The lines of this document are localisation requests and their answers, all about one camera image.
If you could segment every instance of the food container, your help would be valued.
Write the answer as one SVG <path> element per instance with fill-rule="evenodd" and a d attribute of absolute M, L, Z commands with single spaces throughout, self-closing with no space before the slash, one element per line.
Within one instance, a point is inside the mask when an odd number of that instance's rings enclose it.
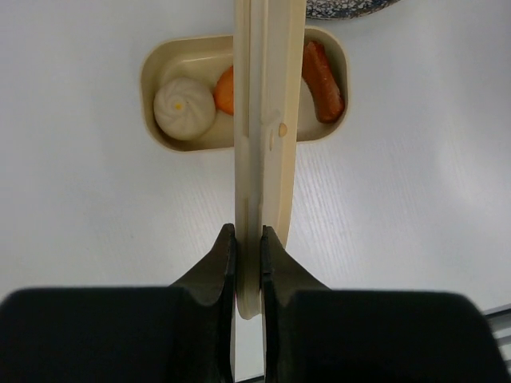
<path fill-rule="evenodd" d="M 314 103 L 307 85 L 302 81 L 299 99 L 298 142 L 328 137 L 344 122 L 350 108 L 349 67 L 345 51 L 337 38 L 326 30 L 307 26 L 305 42 L 320 41 L 325 45 L 328 60 L 346 108 L 334 124 L 321 124 L 315 118 Z M 232 65 L 232 36 L 207 36 L 166 41 L 146 58 L 141 70 L 141 101 L 145 126 L 149 134 L 174 152 L 232 148 L 233 117 L 218 112 L 215 122 L 203 136 L 190 141 L 174 140 L 156 124 L 153 100 L 157 90 L 176 77 L 190 77 L 206 84 L 212 91 L 222 72 Z"/>

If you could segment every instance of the cream plastic lid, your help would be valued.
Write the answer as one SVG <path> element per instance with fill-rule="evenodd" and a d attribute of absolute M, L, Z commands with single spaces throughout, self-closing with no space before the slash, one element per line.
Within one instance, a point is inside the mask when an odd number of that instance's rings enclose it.
<path fill-rule="evenodd" d="M 295 178 L 304 0 L 235 0 L 236 295 L 242 318 L 261 312 L 259 242 L 285 245 Z"/>

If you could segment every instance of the white tabletop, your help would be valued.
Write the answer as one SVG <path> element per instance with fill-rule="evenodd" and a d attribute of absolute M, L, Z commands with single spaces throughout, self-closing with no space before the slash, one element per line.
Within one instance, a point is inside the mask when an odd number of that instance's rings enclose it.
<path fill-rule="evenodd" d="M 404 0 L 334 32 L 351 114 L 303 144 L 287 249 L 338 288 L 511 301 L 511 2 Z M 0 297 L 22 286 L 169 284 L 234 217 L 233 152 L 145 131 L 159 42 L 232 32 L 232 0 L 17 2 L 0 11 Z M 236 378 L 263 372 L 237 321 Z"/>

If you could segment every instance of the plate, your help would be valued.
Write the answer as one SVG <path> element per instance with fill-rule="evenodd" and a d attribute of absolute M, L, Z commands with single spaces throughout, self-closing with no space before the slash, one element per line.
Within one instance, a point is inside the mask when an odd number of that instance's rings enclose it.
<path fill-rule="evenodd" d="M 347 55 L 339 40 L 313 26 L 305 27 L 305 41 L 316 40 L 325 45 L 332 73 L 344 97 L 344 114 L 333 124 L 321 124 L 315 117 L 311 92 L 303 83 L 300 89 L 297 141 L 311 142 L 327 138 L 341 127 L 350 108 Z M 232 36 L 180 38 L 159 44 L 146 58 L 141 70 L 142 118 L 149 134 L 174 152 L 196 152 L 232 148 L 234 122 L 223 112 L 216 114 L 213 126 L 190 141 L 166 136 L 154 118 L 153 101 L 158 89 L 177 77 L 190 77 L 213 90 L 220 75 L 232 65 Z"/>
<path fill-rule="evenodd" d="M 307 0 L 307 17 L 344 20 L 372 14 L 399 0 Z"/>

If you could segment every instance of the sausage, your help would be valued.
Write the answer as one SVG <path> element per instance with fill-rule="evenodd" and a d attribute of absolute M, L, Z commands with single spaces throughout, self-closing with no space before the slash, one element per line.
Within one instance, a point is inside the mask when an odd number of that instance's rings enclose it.
<path fill-rule="evenodd" d="M 320 42 L 309 41 L 303 47 L 302 77 L 312 93 L 318 121 L 336 122 L 343 114 L 344 100 Z"/>

